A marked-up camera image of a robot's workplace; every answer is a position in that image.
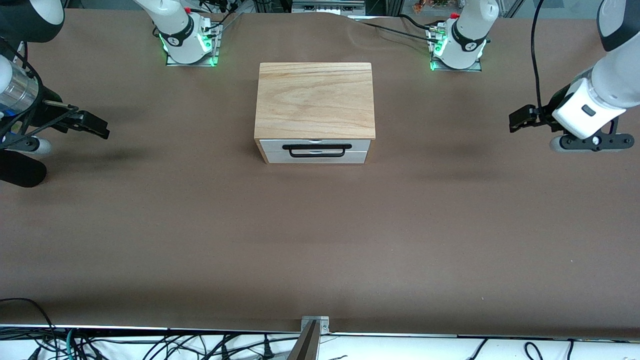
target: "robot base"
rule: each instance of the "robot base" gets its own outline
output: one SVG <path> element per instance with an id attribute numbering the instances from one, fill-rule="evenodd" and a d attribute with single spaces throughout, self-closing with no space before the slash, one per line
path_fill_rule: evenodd
<path id="1" fill-rule="evenodd" d="M 209 27 L 211 26 L 211 19 L 207 17 L 203 17 L 203 26 Z M 202 41 L 204 46 L 211 47 L 211 51 L 207 53 L 202 59 L 190 63 L 183 64 L 175 61 L 164 48 L 164 52 L 166 53 L 166 66 L 188 66 L 188 67 L 214 67 L 218 65 L 218 57 L 220 56 L 220 40 L 222 39 L 222 29 L 223 25 L 220 24 L 216 26 L 214 29 L 203 32 L 203 36 L 210 36 L 210 39 L 204 38 Z"/>
<path id="2" fill-rule="evenodd" d="M 439 22 L 436 26 L 430 26 L 429 30 L 425 30 L 425 34 L 427 38 L 433 38 L 438 40 L 438 42 L 430 42 L 429 43 L 429 55 L 431 57 L 431 70 L 443 70 L 443 71 L 459 71 L 459 72 L 480 72 L 482 71 L 482 65 L 480 64 L 480 59 L 476 60 L 476 62 L 466 69 L 453 69 L 445 65 L 442 60 L 437 58 L 434 53 L 436 49 L 440 50 L 438 47 L 442 46 L 443 37 L 445 36 L 446 28 L 444 22 Z"/>

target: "brown table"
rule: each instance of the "brown table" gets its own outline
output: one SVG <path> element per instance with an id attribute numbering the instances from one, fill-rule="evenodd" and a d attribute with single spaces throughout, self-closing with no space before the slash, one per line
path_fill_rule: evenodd
<path id="1" fill-rule="evenodd" d="M 0 294 L 67 324 L 640 336 L 640 147 L 556 154 L 548 129 L 508 133 L 535 101 L 530 25 L 497 21 L 484 71 L 460 74 L 345 17 L 243 15 L 218 67 L 186 69 L 143 12 L 69 11 L 30 60 L 111 137 L 46 131 L 46 183 L 0 184 Z M 544 100 L 604 53 L 590 20 L 538 34 Z M 266 61 L 371 62 L 371 163 L 266 165 Z M 639 110 L 622 131 L 640 136 Z M 8 322 L 43 320 L 16 304 Z"/>

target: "teal cable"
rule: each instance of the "teal cable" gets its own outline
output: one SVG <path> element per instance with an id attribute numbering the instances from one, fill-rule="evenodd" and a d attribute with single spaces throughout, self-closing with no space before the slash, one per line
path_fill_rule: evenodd
<path id="1" fill-rule="evenodd" d="M 69 329 L 69 332 L 67 333 L 67 359 L 68 360 L 74 360 L 74 356 L 71 354 L 71 333 L 73 332 L 73 329 Z"/>

